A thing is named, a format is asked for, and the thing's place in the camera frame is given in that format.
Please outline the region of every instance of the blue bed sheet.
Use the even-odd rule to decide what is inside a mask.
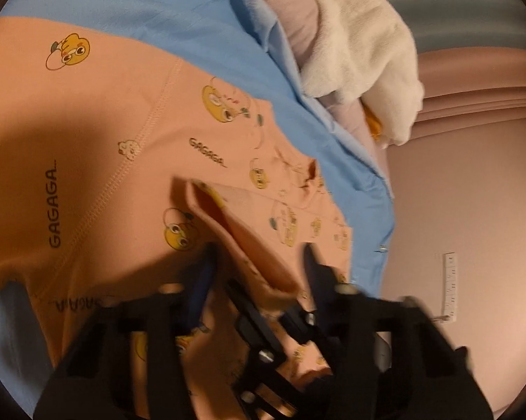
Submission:
[[[263,0],[9,0],[1,15],[39,17],[134,38],[269,100],[293,146],[322,166],[327,187],[354,230],[351,281],[379,294],[393,231],[390,190],[363,147],[303,94],[284,32]],[[16,299],[16,314],[31,314],[24,292],[8,292],[0,294],[0,311],[7,299]],[[40,335],[37,322],[26,326],[25,334]],[[12,344],[0,350],[0,379],[31,414],[44,371],[51,371],[44,348],[25,347],[17,321],[1,324],[0,341]],[[23,371],[29,360],[41,371]],[[14,373],[19,377],[6,376]]]

